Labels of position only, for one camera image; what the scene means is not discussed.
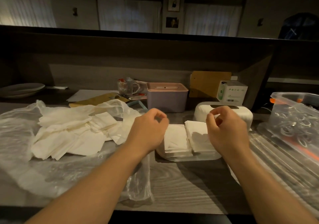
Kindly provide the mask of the person's right hand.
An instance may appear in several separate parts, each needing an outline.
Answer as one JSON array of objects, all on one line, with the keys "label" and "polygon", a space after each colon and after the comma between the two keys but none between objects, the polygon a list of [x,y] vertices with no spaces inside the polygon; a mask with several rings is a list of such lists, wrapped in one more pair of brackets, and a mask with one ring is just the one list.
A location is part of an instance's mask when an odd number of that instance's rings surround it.
[{"label": "person's right hand", "polygon": [[251,154],[247,125],[228,106],[210,111],[216,121],[216,140],[211,142],[217,152],[230,164]]}]

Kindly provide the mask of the person's left hand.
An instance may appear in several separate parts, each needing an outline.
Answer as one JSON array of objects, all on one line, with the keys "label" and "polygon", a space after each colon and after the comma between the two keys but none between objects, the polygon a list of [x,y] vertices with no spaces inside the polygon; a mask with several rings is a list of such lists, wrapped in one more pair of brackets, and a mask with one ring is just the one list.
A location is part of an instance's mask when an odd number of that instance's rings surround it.
[{"label": "person's left hand", "polygon": [[147,113],[136,117],[124,146],[134,156],[145,157],[154,151],[158,144],[158,123],[162,118],[168,118],[159,109],[150,109]]}]

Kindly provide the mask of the person's left forearm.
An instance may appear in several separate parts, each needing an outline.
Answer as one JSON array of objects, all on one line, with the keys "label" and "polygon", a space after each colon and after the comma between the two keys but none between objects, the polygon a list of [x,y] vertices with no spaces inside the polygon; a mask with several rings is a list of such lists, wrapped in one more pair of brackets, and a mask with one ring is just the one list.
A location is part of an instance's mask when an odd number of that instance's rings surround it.
[{"label": "person's left forearm", "polygon": [[107,224],[128,178],[154,144],[126,142],[25,224]]}]

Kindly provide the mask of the person's right forearm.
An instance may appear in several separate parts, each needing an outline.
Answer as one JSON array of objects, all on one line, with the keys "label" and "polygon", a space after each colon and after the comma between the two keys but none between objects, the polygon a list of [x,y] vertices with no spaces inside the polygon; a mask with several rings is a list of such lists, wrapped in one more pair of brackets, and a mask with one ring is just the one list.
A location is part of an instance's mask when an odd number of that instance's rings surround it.
[{"label": "person's right forearm", "polygon": [[259,163],[249,149],[221,155],[237,177],[258,224],[319,224],[317,218]]}]

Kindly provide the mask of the small white napkin stack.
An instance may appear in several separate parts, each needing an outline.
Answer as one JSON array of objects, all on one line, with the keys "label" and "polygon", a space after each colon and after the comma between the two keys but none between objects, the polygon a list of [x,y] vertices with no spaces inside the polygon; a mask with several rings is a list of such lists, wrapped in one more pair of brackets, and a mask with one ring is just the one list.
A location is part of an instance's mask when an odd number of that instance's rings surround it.
[{"label": "small white napkin stack", "polygon": [[169,124],[164,136],[164,151],[168,157],[193,156],[185,125]]}]

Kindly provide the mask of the large white napkin stack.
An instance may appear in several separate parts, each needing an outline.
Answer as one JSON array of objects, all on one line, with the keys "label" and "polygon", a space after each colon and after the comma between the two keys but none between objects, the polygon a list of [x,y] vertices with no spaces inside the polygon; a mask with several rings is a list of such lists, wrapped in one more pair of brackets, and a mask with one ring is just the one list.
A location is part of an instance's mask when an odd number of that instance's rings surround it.
[{"label": "large white napkin stack", "polygon": [[185,121],[190,146],[195,153],[216,152],[208,137],[207,124],[200,121]]}]

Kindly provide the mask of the pink tissue box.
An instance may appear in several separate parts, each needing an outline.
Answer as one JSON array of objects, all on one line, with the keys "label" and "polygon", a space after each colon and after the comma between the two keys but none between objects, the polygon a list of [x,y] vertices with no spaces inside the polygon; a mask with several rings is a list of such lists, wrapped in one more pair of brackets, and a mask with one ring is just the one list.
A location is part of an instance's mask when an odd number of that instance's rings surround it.
[{"label": "pink tissue box", "polygon": [[185,111],[188,88],[181,83],[147,83],[147,107],[164,113]]}]

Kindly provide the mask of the white tissue box lid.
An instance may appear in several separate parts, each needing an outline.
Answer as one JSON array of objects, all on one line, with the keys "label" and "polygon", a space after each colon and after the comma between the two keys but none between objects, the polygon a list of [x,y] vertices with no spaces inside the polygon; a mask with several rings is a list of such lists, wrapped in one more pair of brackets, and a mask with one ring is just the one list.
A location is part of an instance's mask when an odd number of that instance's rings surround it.
[{"label": "white tissue box lid", "polygon": [[211,110],[221,106],[229,106],[230,109],[232,109],[243,121],[245,121],[247,125],[247,131],[250,130],[253,122],[253,113],[248,108],[232,102],[201,102],[195,108],[193,120],[205,122],[207,114]]}]

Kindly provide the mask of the white tissue box base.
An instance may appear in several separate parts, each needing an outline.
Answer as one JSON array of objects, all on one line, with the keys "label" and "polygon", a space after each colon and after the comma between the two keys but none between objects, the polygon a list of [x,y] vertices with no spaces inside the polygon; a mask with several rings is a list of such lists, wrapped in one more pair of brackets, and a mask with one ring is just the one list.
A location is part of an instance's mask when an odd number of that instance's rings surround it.
[{"label": "white tissue box base", "polygon": [[186,162],[186,161],[212,161],[212,160],[217,160],[221,158],[221,155],[218,152],[214,153],[195,153],[192,150],[193,156],[191,157],[168,157],[165,154],[164,151],[164,140],[160,144],[160,146],[156,149],[157,154],[164,158],[165,160],[168,161],[173,161],[173,162]]}]

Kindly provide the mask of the white box with green print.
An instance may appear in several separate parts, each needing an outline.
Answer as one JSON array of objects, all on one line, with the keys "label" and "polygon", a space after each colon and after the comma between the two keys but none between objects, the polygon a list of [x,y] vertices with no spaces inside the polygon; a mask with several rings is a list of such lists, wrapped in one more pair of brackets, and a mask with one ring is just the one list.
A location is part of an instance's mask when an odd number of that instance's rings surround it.
[{"label": "white box with green print", "polygon": [[247,90],[248,86],[239,81],[220,81],[216,98],[225,104],[242,106]]}]

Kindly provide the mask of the brown wooden clipboard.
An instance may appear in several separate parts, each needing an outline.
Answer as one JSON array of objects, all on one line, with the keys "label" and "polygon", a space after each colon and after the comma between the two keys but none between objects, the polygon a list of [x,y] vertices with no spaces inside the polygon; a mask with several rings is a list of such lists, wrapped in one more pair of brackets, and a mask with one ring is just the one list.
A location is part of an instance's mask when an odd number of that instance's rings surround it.
[{"label": "brown wooden clipboard", "polygon": [[190,76],[190,98],[216,98],[221,81],[231,79],[231,72],[193,71]]}]

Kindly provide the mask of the clear glass mug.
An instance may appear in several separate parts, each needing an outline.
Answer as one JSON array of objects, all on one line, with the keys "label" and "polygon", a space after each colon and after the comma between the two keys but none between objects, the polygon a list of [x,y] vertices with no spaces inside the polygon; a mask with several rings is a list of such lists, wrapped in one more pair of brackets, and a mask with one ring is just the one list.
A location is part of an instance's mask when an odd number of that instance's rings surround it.
[{"label": "clear glass mug", "polygon": [[140,90],[140,85],[131,77],[120,78],[117,80],[119,95],[125,98],[132,97]]}]

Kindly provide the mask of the brown paper envelope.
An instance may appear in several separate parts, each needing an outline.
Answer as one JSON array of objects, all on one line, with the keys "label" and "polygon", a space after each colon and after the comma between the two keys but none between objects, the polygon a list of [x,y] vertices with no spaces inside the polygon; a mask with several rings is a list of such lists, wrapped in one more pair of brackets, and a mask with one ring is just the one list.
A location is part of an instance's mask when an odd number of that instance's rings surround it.
[{"label": "brown paper envelope", "polygon": [[78,107],[78,106],[85,106],[85,105],[99,105],[102,104],[104,102],[110,101],[110,100],[114,100],[114,99],[118,99],[124,103],[129,102],[130,100],[127,98],[124,98],[122,96],[119,95],[119,93],[115,93],[115,92],[111,92],[111,93],[106,93],[100,96],[96,96],[96,97],[92,97],[89,98],[87,100],[82,100],[82,101],[77,101],[77,102],[73,102],[73,103],[69,103],[69,106],[71,108],[73,107]]}]

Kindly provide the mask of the dark wooden counter shelf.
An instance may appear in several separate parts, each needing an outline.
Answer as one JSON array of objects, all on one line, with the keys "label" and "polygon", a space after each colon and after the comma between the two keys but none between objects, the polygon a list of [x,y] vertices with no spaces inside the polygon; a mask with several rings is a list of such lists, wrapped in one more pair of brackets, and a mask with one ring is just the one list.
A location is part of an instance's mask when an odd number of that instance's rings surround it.
[{"label": "dark wooden counter shelf", "polygon": [[0,25],[0,84],[116,89],[132,77],[189,86],[194,71],[231,72],[256,105],[265,88],[319,93],[319,41]]}]

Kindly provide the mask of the clear plastic container lid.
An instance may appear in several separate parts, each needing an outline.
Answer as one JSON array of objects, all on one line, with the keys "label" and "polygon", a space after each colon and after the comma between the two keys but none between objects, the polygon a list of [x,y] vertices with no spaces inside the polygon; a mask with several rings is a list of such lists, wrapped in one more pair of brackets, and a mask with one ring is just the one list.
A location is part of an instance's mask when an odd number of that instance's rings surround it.
[{"label": "clear plastic container lid", "polygon": [[261,164],[319,219],[319,165],[253,121],[251,149]]}]

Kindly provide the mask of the clear plastic storage container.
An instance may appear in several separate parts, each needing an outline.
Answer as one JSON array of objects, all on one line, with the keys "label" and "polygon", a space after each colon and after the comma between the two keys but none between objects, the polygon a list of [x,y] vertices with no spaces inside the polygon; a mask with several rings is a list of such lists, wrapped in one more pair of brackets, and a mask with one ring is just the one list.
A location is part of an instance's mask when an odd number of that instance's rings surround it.
[{"label": "clear plastic storage container", "polygon": [[319,165],[319,94],[273,92],[266,129]]}]

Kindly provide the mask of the white paper sheet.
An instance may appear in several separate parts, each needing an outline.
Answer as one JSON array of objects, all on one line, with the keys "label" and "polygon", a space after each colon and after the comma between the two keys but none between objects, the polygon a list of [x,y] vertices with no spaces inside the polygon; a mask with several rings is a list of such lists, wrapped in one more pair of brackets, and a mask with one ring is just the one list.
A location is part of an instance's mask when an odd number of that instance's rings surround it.
[{"label": "white paper sheet", "polygon": [[68,102],[77,102],[97,97],[106,93],[119,93],[117,90],[78,90],[71,97],[67,99]]}]

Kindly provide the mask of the pile of loose white napkins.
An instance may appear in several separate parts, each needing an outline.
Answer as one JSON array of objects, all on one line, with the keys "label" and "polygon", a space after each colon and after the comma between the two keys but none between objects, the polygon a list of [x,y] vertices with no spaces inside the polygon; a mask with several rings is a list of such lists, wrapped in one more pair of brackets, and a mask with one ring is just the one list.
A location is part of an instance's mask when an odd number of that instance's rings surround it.
[{"label": "pile of loose white napkins", "polygon": [[106,141],[119,141],[117,130],[131,109],[118,100],[97,106],[74,108],[47,107],[37,103],[41,117],[40,129],[31,143],[33,157],[46,160],[61,159],[65,154],[90,156],[102,150]]}]

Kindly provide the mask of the white curtain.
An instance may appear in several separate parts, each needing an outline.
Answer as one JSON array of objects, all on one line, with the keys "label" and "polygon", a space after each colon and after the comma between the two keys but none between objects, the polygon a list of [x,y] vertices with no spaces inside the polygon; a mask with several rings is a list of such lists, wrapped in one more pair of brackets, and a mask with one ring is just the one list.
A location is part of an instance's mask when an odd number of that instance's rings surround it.
[{"label": "white curtain", "polygon": [[97,0],[100,30],[161,33],[162,3],[149,0]]},{"label": "white curtain", "polygon": [[241,6],[185,4],[183,34],[236,37]]},{"label": "white curtain", "polygon": [[57,28],[51,0],[0,0],[0,25]]}]

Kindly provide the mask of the small dark framed picture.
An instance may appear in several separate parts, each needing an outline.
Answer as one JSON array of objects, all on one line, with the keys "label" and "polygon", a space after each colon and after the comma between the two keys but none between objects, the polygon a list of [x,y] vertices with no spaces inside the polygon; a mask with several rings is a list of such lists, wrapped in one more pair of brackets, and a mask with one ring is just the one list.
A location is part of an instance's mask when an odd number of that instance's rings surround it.
[{"label": "small dark framed picture", "polygon": [[179,19],[177,17],[166,17],[165,28],[178,28]]}]

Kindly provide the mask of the framed portrait picture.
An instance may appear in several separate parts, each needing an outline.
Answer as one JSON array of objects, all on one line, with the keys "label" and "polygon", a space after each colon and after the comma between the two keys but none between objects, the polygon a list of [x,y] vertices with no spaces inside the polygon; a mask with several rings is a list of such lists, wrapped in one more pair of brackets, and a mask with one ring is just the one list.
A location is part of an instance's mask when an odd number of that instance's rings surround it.
[{"label": "framed portrait picture", "polygon": [[179,12],[181,0],[168,0],[167,11],[168,12]]}]

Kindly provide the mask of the dark backpack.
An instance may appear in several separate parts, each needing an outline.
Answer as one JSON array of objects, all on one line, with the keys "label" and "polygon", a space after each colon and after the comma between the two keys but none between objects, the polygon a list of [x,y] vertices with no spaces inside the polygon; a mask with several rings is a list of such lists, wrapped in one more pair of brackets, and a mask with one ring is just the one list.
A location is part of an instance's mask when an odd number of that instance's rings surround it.
[{"label": "dark backpack", "polygon": [[319,41],[319,17],[304,12],[286,18],[278,39]]}]

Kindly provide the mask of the clear plastic bag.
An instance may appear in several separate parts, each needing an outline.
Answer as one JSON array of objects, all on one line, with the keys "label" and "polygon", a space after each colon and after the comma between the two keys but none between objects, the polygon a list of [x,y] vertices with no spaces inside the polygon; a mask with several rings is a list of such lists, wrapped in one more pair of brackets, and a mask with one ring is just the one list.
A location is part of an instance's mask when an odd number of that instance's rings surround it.
[{"label": "clear plastic bag", "polygon": [[131,113],[117,130],[119,141],[106,141],[102,150],[90,156],[65,154],[61,159],[46,160],[31,154],[31,143],[40,129],[42,116],[37,100],[24,108],[13,109],[0,115],[0,169],[8,174],[23,190],[32,194],[56,198],[87,176],[95,167],[114,154],[127,139],[133,121],[141,114],[130,108]]}]

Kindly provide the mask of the white plate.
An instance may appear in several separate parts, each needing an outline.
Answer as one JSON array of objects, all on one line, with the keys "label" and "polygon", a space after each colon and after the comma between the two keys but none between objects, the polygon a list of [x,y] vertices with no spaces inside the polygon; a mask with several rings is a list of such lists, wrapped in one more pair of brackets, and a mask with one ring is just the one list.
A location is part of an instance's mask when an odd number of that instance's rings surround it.
[{"label": "white plate", "polygon": [[0,98],[19,99],[30,97],[43,90],[45,87],[46,86],[41,83],[23,83],[10,85],[0,88]]}]

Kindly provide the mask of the light blue frame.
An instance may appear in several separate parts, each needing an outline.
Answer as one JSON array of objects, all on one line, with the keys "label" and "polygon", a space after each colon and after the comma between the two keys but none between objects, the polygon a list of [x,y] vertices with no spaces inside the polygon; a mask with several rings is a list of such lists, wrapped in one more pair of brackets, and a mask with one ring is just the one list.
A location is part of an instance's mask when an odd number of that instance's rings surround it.
[{"label": "light blue frame", "polygon": [[138,111],[140,114],[144,114],[148,111],[148,108],[140,100],[129,101],[126,104],[128,107]]}]

